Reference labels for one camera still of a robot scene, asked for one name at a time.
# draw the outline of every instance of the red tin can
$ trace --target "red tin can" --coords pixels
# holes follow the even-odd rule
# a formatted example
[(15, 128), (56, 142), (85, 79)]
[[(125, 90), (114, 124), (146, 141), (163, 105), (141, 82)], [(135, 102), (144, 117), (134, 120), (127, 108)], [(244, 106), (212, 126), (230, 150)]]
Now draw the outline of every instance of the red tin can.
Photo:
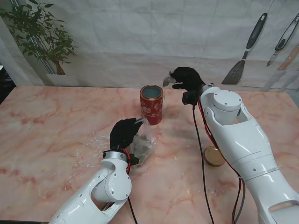
[(162, 119), (163, 90), (157, 85), (147, 85), (140, 90), (141, 112), (150, 125), (160, 123)]

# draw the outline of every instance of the black glove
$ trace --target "black glove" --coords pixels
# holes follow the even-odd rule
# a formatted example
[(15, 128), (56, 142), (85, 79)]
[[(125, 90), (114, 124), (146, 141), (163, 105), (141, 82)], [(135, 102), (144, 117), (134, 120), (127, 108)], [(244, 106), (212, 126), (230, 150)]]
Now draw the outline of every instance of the black glove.
[(177, 83), (180, 83), (174, 84), (172, 86), (173, 89), (198, 91), (202, 85), (205, 85), (205, 83), (201, 80), (198, 72), (193, 68), (178, 67), (172, 73), (170, 73), (170, 76), (173, 77)]
[(136, 121), (136, 118), (124, 119), (114, 125), (110, 133), (111, 149), (126, 148), (132, 143), (134, 136), (143, 124), (143, 120)]

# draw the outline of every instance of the pink marble tabletop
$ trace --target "pink marble tabletop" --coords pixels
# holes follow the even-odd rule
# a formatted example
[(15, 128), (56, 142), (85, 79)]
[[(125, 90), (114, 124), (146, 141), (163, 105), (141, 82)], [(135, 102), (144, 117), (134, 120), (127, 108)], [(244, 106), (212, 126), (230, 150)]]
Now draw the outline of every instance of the pink marble tabletop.
[[(238, 92), (267, 133), (289, 184), (299, 191), (299, 110), (286, 93)], [(167, 90), (157, 147), (132, 169), (130, 195), (141, 224), (209, 224), (191, 106)], [(123, 118), (140, 117), (139, 89), (17, 87), (0, 105), (0, 220), (50, 221), (99, 168), (109, 134)], [(211, 145), (197, 110), (203, 147)], [(215, 223), (229, 224), (238, 180), (227, 164), (206, 165)], [(242, 224), (257, 223), (248, 193)], [(113, 224), (134, 223), (128, 204)]]

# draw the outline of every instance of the green leaves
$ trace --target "green leaves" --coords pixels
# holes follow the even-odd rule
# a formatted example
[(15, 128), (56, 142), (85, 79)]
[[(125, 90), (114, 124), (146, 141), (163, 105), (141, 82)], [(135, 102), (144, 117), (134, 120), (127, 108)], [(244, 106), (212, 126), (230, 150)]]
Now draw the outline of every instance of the green leaves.
[(51, 6), (53, 6), (54, 4), (47, 4), (45, 5), (45, 8), (50, 8)]
[(28, 9), (32, 9), (32, 6), (31, 5), (25, 5), (24, 7), (27, 7)]
[(3, 18), (8, 18), (11, 24), (9, 28), (17, 45), (23, 54), (34, 56), (38, 60), (50, 60), (56, 65), (69, 64), (68, 57), (76, 55), (73, 39), (65, 30), (63, 20), (56, 20), (47, 11), (53, 4), (41, 3), (37, 0), (29, 0), (35, 4), (13, 7), (10, 12), (0, 10)]
[(38, 5), (38, 3), (36, 1), (34, 1), (34, 0), (28, 0), (28, 1), (30, 1), (31, 3), (33, 3), (35, 5)]

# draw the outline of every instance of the utensil handle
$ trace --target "utensil handle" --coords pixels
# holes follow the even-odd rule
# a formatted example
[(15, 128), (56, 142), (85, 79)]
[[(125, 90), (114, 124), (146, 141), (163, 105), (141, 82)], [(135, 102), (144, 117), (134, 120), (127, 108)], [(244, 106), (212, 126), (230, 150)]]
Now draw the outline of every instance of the utensil handle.
[(258, 36), (260, 35), (260, 33), (263, 29), (264, 24), (266, 22), (267, 15), (268, 15), (267, 13), (264, 13), (258, 19), (258, 21), (256, 23), (256, 26), (254, 27), (253, 31), (250, 34), (249, 40), (248, 40), (247, 45), (246, 45), (246, 49), (252, 48), (253, 45), (255, 44)]
[(278, 70), (282, 71), (285, 70), (286, 67), (292, 63), (292, 61), (294, 61), (296, 55), (299, 53), (299, 44), (297, 44), (297, 46), (291, 51), (291, 53), (289, 54), (289, 56), (286, 58), (286, 60), (280, 65), (280, 67), (278, 68)]
[(298, 22), (299, 22), (299, 13), (296, 15), (296, 17), (293, 19), (293, 21), (290, 23), (289, 27), (285, 30), (284, 34), (280, 38), (277, 46), (275, 47), (276, 51), (280, 51), (285, 47), (289, 38), (293, 34), (296, 26), (298, 25)]

